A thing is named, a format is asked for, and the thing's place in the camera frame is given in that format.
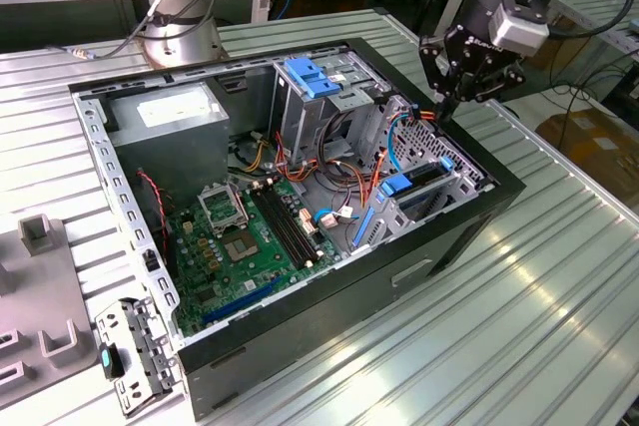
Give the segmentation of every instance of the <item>side panel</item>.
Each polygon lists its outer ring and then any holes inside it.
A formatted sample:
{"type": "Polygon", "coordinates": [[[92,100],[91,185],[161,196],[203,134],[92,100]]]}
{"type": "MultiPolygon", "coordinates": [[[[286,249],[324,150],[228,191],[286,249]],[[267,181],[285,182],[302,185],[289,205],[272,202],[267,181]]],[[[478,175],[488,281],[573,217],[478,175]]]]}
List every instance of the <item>side panel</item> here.
{"type": "MultiPolygon", "coordinates": [[[[205,417],[424,283],[434,270],[441,271],[458,257],[512,200],[470,218],[234,351],[217,358],[212,353],[210,362],[187,375],[195,417],[205,417]]],[[[189,362],[192,352],[182,350],[180,358],[189,362]]]]}

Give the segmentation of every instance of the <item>cardboard box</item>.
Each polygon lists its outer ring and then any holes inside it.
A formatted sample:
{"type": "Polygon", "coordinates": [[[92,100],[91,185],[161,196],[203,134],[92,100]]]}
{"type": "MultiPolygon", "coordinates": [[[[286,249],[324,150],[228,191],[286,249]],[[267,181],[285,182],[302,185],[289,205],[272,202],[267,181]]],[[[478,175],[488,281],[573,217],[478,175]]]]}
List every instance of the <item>cardboard box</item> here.
{"type": "MultiPolygon", "coordinates": [[[[537,134],[556,147],[564,117],[550,117],[537,134]]],[[[639,140],[606,114],[594,108],[572,113],[561,152],[627,207],[639,206],[639,140]]]]}

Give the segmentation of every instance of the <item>chip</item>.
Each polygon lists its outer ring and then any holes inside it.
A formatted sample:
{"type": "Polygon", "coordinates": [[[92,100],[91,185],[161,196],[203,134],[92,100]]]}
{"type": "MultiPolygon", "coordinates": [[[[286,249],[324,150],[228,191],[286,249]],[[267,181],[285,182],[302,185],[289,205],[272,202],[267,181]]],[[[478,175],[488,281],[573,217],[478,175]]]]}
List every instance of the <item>chip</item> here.
{"type": "Polygon", "coordinates": [[[231,261],[240,261],[260,252],[256,239],[246,229],[227,234],[222,238],[222,244],[231,261]]]}
{"type": "Polygon", "coordinates": [[[216,293],[213,291],[212,288],[207,288],[207,289],[203,289],[202,291],[198,291],[196,293],[196,296],[198,297],[198,300],[201,303],[204,303],[206,301],[209,301],[213,298],[216,297],[216,293]]]}

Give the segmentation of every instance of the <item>metal chassis frame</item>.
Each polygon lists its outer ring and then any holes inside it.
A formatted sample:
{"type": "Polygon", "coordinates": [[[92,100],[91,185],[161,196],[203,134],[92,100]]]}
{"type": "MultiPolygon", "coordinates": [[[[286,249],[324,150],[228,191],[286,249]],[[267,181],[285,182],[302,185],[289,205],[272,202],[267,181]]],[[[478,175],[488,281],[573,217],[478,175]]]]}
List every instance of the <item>metal chassis frame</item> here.
{"type": "MultiPolygon", "coordinates": [[[[417,87],[361,39],[344,39],[329,44],[287,49],[280,54],[280,57],[277,54],[273,57],[263,54],[227,61],[227,66],[234,62],[228,67],[201,64],[187,69],[159,71],[100,83],[71,86],[70,90],[85,126],[86,136],[93,147],[92,155],[101,157],[101,162],[96,163],[104,186],[109,186],[116,192],[123,207],[130,205],[128,198],[132,198],[133,194],[127,182],[122,182],[124,173],[120,169],[115,151],[110,146],[108,135],[97,115],[98,102],[95,99],[102,98],[107,93],[119,95],[122,91],[139,89],[142,86],[148,88],[166,85],[168,78],[172,81],[196,81],[218,72],[242,70],[255,66],[251,64],[251,59],[255,57],[276,61],[280,60],[282,55],[291,55],[296,52],[330,52],[342,46],[354,50],[387,79],[396,91],[411,102],[425,106],[432,104],[417,87]]],[[[179,350],[178,356],[188,379],[196,418],[204,417],[214,408],[226,404],[239,393],[284,369],[292,361],[390,304],[425,281],[432,269],[435,271],[444,269],[463,252],[483,227],[503,212],[524,189],[524,184],[514,174],[456,123],[449,122],[439,126],[438,129],[476,165],[481,166],[497,187],[482,193],[473,202],[464,204],[447,215],[441,215],[428,225],[416,228],[391,243],[378,246],[375,249],[375,255],[354,255],[348,263],[348,268],[324,271],[305,285],[304,293],[300,292],[302,285],[298,285],[297,288],[290,288],[291,292],[286,298],[276,296],[267,298],[262,304],[254,307],[250,314],[224,320],[216,325],[219,327],[210,328],[191,337],[188,344],[174,340],[174,347],[179,350]],[[446,241],[440,240],[443,235],[452,232],[455,232],[455,237],[446,236],[446,241]],[[445,249],[439,249],[434,254],[431,267],[421,268],[418,271],[412,269],[417,260],[427,255],[433,257],[432,251],[442,246],[445,246],[445,249]],[[407,269],[410,269],[411,273],[404,277],[411,281],[398,287],[391,278],[403,275],[407,269]],[[353,297],[358,299],[366,297],[369,288],[375,288],[377,295],[372,295],[371,299],[363,301],[358,308],[353,308],[348,314],[342,314],[339,319],[329,321],[320,328],[313,328],[313,318],[318,318],[318,315],[325,316],[326,311],[330,311],[333,304],[340,303],[344,298],[352,301],[353,297]],[[306,329],[305,334],[300,334],[300,328],[306,329]],[[287,338],[294,331],[304,341],[300,344],[283,343],[283,338],[287,338]],[[254,347],[260,343],[265,346],[254,347]],[[247,365],[251,364],[252,356],[255,360],[255,355],[262,361],[262,369],[248,371],[247,365]],[[222,378],[228,379],[228,383],[221,384],[222,378]]],[[[178,296],[164,268],[154,272],[148,272],[145,268],[143,251],[151,249],[156,253],[156,257],[160,255],[151,236],[144,234],[148,233],[148,230],[142,215],[136,212],[136,209],[131,209],[134,212],[134,219],[131,219],[128,212],[125,213],[120,206],[113,208],[119,216],[119,221],[128,224],[130,231],[135,233],[130,235],[132,236],[130,253],[136,252],[136,257],[133,258],[135,261],[132,263],[136,266],[139,278],[146,276],[151,280],[147,286],[151,287],[155,293],[156,305],[167,320],[173,309],[177,307],[178,296]]],[[[169,323],[170,335],[175,334],[175,325],[170,321],[167,323],[169,323]]]]}

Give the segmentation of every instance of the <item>ram slot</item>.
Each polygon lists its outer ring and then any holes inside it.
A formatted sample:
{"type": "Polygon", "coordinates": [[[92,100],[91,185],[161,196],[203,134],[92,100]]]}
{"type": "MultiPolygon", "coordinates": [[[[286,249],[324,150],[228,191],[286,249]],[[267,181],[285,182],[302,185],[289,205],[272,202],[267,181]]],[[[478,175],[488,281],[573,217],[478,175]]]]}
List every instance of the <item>ram slot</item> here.
{"type": "Polygon", "coordinates": [[[306,267],[308,261],[319,259],[280,196],[273,191],[254,192],[251,196],[297,269],[306,267]]]}

